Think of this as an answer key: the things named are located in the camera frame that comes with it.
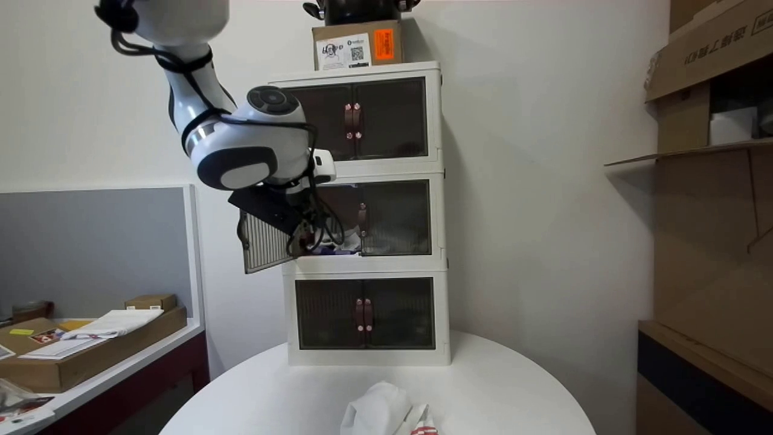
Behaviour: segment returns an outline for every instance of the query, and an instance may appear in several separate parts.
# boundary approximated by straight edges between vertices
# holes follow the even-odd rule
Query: gray wall
[[[53,299],[98,317],[134,294],[177,293],[192,310],[183,189],[0,196],[0,314]]]

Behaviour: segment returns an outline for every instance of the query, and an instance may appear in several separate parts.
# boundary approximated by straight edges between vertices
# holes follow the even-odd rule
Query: white table
[[[165,435],[336,435],[374,381],[429,403],[443,435],[593,435],[581,403],[547,369],[482,336],[454,334],[453,365],[287,365],[272,348],[210,381]]]

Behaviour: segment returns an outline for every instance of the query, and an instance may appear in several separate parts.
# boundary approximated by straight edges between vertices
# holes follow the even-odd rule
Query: papers
[[[107,339],[59,341],[59,343],[51,343],[46,348],[25,352],[20,358],[25,358],[25,360],[66,360],[69,354],[82,352],[87,348],[95,348],[101,341],[107,341]]]
[[[163,311],[165,310],[112,310],[92,323],[66,334],[63,341],[125,336],[158,318]]]
[[[95,318],[92,323],[63,334],[61,341],[25,352],[20,358],[25,360],[66,360],[75,352],[82,352],[87,348],[95,348],[110,339],[125,336],[153,318],[158,318],[165,310],[112,310],[110,314]]]

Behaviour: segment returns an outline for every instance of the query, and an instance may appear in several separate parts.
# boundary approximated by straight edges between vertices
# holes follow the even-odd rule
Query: shelf
[[[433,174],[443,174],[443,162],[433,156],[343,159],[336,162],[332,183],[429,178]]]
[[[770,146],[770,144],[773,144],[773,137],[761,137],[761,140],[745,140],[745,142],[716,144],[704,149],[640,155],[630,159],[617,159],[605,166],[623,166],[635,162],[658,162],[658,159],[694,156],[694,155],[722,155],[722,151],[756,149],[756,146]]]
[[[297,278],[372,278],[372,276],[426,276],[448,270],[444,254],[435,255],[299,255],[295,260]]]

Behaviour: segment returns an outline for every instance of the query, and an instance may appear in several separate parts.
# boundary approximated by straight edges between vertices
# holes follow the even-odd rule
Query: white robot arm
[[[204,183],[226,191],[281,189],[299,194],[333,175],[333,156],[314,149],[297,99],[257,87],[234,107],[221,87],[208,45],[231,16],[228,0],[100,0],[124,56],[154,56],[169,80],[169,119]],[[153,45],[125,40],[138,34]]]

